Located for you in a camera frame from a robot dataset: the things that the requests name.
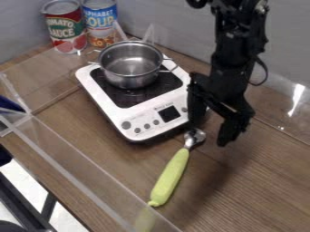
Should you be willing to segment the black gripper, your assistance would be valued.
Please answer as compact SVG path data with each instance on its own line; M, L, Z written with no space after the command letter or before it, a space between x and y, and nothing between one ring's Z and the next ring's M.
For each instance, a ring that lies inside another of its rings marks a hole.
M218 132L216 145L224 147L246 131L254 109L245 98L253 75L253 61L238 66L212 62L208 75L190 73L187 86L187 117L199 125L211 109L224 119Z

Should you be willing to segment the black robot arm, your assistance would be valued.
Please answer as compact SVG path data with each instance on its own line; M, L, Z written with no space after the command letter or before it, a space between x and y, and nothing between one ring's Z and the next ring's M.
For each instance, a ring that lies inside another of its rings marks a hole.
M207 110L224 118L216 139L223 147L246 131L255 114L245 92L253 84L253 68L265 66L259 54L267 43L269 5L267 0L187 0L187 4L196 9L210 6L215 16L211 72L190 74L187 116L194 125L200 124Z

